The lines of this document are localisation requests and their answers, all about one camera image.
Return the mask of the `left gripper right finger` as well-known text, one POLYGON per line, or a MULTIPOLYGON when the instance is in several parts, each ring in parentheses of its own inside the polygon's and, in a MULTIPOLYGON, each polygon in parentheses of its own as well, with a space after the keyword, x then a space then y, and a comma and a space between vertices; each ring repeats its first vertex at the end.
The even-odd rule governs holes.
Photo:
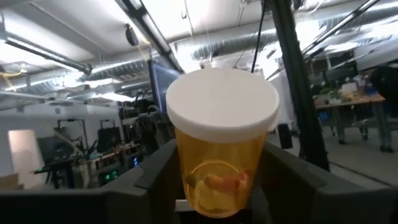
POLYGON ((398 189, 366 189, 266 142, 257 169, 273 224, 398 224, 398 189))

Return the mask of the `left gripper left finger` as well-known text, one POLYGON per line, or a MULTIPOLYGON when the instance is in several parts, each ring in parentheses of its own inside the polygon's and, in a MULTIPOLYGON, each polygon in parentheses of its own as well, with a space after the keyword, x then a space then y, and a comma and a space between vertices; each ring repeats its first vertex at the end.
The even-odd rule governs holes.
POLYGON ((0 190, 0 224, 172 224, 181 188, 171 140, 98 189, 0 190))

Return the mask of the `large orange pill bottle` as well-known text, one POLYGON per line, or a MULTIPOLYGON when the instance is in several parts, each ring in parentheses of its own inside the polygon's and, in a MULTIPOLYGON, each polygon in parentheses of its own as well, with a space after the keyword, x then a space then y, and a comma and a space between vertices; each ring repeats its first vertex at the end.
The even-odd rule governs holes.
POLYGON ((210 218, 238 213, 279 120, 277 90, 247 71, 206 68, 177 78, 165 102, 188 203, 210 218))

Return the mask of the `cluttered workbench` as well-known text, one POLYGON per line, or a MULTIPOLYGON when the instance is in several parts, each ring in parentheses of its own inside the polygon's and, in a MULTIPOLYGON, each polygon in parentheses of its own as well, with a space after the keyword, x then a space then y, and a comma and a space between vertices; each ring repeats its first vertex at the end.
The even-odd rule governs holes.
POLYGON ((40 148, 44 165, 32 173, 46 174, 46 183, 55 189, 64 185, 68 189, 101 187, 142 160, 142 147, 138 144, 118 145, 106 152, 98 152, 93 144, 88 150, 65 142, 40 148))

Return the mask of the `wooden desk grey legs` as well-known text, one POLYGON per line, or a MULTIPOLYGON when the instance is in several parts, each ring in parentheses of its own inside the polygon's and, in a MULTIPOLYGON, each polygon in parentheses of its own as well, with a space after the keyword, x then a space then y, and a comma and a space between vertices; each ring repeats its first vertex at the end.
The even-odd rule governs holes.
POLYGON ((380 95, 361 96, 351 101, 343 103, 330 103, 316 105, 317 110, 329 110, 334 119, 335 134, 338 137, 339 144, 346 144, 345 128, 376 128, 379 135, 380 147, 382 152, 393 153, 391 131, 398 131, 398 119, 388 118, 383 103, 385 99, 380 95), (369 106, 373 116, 358 119, 357 113, 354 112, 354 118, 345 120, 343 116, 343 108, 350 106, 351 108, 363 108, 369 106))

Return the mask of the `blue panel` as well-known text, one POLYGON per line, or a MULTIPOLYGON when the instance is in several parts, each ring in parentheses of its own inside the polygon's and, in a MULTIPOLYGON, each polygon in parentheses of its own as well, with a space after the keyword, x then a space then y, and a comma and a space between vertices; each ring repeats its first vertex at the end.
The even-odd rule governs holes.
POLYGON ((167 89, 172 82, 181 76, 181 73, 153 60, 148 60, 147 63, 154 103, 162 113, 166 113, 165 95, 167 89))

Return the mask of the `grey ceiling pipe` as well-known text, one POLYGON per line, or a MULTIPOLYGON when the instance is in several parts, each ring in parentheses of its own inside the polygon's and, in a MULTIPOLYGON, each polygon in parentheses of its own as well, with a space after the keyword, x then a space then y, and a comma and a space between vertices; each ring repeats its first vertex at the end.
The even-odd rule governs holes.
POLYGON ((68 70, 79 71, 83 72, 85 75, 91 75, 93 67, 89 63, 81 63, 76 60, 72 60, 54 51, 45 49, 37 44, 17 37, 7 37, 5 39, 5 43, 17 49, 42 57, 68 70))

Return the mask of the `black hanging spotlight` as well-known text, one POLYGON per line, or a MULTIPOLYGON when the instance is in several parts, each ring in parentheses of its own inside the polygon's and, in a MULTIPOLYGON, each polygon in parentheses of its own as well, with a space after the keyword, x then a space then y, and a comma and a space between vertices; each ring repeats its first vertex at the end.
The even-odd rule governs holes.
POLYGON ((134 29, 131 27, 131 25, 126 24, 125 27, 126 27, 125 36, 128 43, 133 47, 139 45, 139 39, 137 38, 137 35, 134 32, 134 29))

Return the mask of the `LED light bar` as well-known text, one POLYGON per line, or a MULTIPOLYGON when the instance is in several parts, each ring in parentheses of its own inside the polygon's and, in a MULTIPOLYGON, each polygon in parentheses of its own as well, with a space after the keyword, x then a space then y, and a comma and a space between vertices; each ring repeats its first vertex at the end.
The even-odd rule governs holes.
POLYGON ((164 62, 178 72, 183 68, 141 0, 115 0, 116 4, 133 21, 164 62))

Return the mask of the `black aluminium table frame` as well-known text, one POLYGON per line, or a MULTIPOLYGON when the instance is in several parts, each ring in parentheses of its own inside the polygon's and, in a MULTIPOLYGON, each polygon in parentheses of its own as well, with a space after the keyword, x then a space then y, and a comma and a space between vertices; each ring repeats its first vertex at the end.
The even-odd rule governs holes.
POLYGON ((290 0, 270 2, 300 131, 301 155, 307 162, 329 171, 329 161, 295 30, 290 0))

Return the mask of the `silver ventilation duct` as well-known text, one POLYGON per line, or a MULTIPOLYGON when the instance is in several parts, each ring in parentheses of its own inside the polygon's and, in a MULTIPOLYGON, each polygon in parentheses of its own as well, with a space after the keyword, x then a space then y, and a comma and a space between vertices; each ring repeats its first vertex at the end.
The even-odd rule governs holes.
MULTIPOLYGON (((220 30, 181 39, 173 42, 171 48, 176 56, 181 55, 192 60, 204 60, 255 48, 258 30, 259 28, 255 24, 220 30)), ((90 76, 83 76, 78 80, 86 82, 105 78, 119 78, 146 71, 147 60, 142 57, 133 57, 98 72, 92 72, 90 76)))

